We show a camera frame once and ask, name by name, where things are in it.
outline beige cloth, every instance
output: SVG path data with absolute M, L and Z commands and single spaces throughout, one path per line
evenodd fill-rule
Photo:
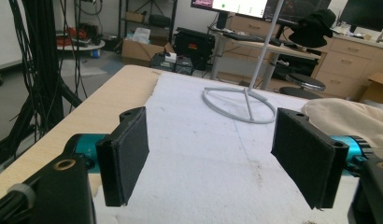
M 357 135 L 383 159 L 383 110 L 341 99 L 308 101 L 302 112 L 328 135 Z

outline table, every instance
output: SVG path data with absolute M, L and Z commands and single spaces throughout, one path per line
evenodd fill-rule
M 73 134 L 111 133 L 119 124 L 119 113 L 145 105 L 147 163 L 127 207 L 106 208 L 98 191 L 94 204 L 99 223 L 113 218 L 119 223 L 347 222 L 358 179 L 342 177 L 335 209 L 311 211 L 270 154 L 275 124 L 249 124 L 218 114 L 201 99 L 206 86 L 238 88 L 124 66 L 0 174 L 0 198 L 10 186 L 58 156 Z M 306 102 L 268 91 L 259 93 L 276 107 L 297 110 Z M 251 104 L 261 108 L 260 103 Z M 101 185 L 99 175 L 89 178 L 95 195 Z
M 224 47 L 227 41 L 231 41 L 234 45 L 237 45 L 237 46 L 253 48 L 253 49 L 262 49 L 264 45 L 264 43 L 260 43 L 260 42 L 238 41 L 238 40 L 234 40 L 219 34 L 218 46 L 215 52 L 216 59 L 212 66 L 212 72 L 210 77 L 211 79 L 216 79 L 218 76 L 220 60 L 223 55 Z M 316 54 L 312 54 L 306 51 L 291 49 L 284 46 L 278 47 L 271 44 L 267 46 L 266 52 L 272 52 L 273 55 L 271 57 L 271 60 L 268 64 L 267 69 L 264 71 L 263 81 L 260 87 L 261 90 L 267 89 L 268 83 L 270 82 L 271 76 L 273 75 L 274 69 L 276 68 L 277 60 L 280 54 L 285 54 L 285 55 L 309 59 L 309 60 L 320 59 L 320 56 Z
M 89 44 L 87 47 L 77 47 L 77 46 L 74 46 L 72 47 L 71 45 L 68 45 L 68 46 L 57 46 L 57 49 L 59 50 L 76 50 L 78 48 L 78 50 L 90 50 L 92 52 L 92 57 L 93 58 L 99 58 L 99 52 L 97 54 L 93 54 L 93 51 L 95 49 L 101 49 L 103 48 L 105 45 L 105 41 L 101 40 L 101 42 L 99 42 L 99 45 L 94 45 L 94 44 Z

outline black bag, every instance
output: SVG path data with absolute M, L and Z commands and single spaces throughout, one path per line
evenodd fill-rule
M 164 28 L 171 24 L 171 19 L 162 15 L 150 15 L 149 24 Z

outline computer monitor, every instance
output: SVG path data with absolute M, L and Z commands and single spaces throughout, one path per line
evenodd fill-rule
M 223 29 L 229 12 L 262 18 L 267 0 L 191 0 L 191 7 L 219 12 L 217 28 Z
M 357 27 L 383 30 L 383 0 L 348 0 L 339 19 L 351 25 L 350 32 Z
M 284 0 L 278 16 L 277 24 L 281 28 L 277 32 L 277 38 L 283 31 L 284 26 L 296 26 L 298 21 L 319 9 L 328 8 L 331 0 Z M 253 17 L 258 20 L 271 21 L 277 9 L 278 0 L 191 0 L 191 7 L 205 10 L 218 11 L 217 27 L 224 28 L 228 14 L 234 12 L 239 16 Z
M 263 19 L 271 21 L 276 11 L 278 0 L 268 0 Z M 298 21 L 307 17 L 309 14 L 326 9 L 331 4 L 331 0 L 284 0 L 282 8 L 279 11 L 277 24 L 280 25 L 276 38 L 280 38 L 284 27 L 294 27 Z

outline drawer handle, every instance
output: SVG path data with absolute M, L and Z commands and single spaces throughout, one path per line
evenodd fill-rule
M 358 52 L 358 51 L 360 51 L 359 49 L 356 49 L 356 48 L 353 48 L 353 47 L 348 47 L 348 50 L 350 50 L 350 51 L 354 51 L 354 52 Z
M 331 79 L 331 83 L 340 84 L 341 81 L 336 79 Z
M 351 60 L 348 60 L 348 59 L 342 59 L 341 62 L 342 62 L 342 63 L 352 63 L 352 61 L 351 61 Z
M 257 29 L 257 30 L 262 28 L 260 25 L 254 25 L 254 24 L 249 24 L 249 27 L 252 29 Z

